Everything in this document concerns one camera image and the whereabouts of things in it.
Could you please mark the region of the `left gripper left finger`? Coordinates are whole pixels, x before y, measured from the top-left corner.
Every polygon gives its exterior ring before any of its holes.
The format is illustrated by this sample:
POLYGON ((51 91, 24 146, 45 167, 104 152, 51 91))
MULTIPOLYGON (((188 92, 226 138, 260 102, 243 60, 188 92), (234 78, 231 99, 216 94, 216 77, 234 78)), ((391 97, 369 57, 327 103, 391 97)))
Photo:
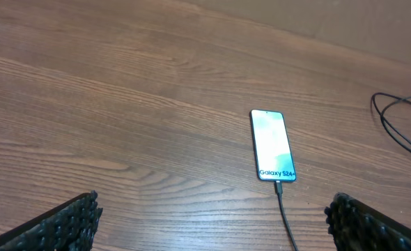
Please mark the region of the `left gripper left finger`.
POLYGON ((0 251, 90 251, 103 209, 96 191, 71 200, 0 235, 0 251))

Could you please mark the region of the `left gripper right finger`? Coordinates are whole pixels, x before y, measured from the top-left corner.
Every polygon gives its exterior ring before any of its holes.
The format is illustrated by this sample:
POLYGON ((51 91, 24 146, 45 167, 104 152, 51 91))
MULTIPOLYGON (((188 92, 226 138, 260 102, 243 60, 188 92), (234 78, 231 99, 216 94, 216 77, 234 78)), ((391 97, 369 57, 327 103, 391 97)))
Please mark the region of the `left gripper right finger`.
POLYGON ((339 192, 325 208, 338 251, 411 251, 411 229, 339 192))

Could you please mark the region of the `blue Galaxy smartphone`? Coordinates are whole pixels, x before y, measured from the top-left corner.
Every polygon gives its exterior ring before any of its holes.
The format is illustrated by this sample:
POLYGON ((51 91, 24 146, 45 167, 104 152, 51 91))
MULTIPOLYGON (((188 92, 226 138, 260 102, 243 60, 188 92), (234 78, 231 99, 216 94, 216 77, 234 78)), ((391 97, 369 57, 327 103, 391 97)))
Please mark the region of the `blue Galaxy smartphone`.
POLYGON ((297 173, 283 114, 253 109, 250 119, 258 178, 262 181, 296 181, 297 173))

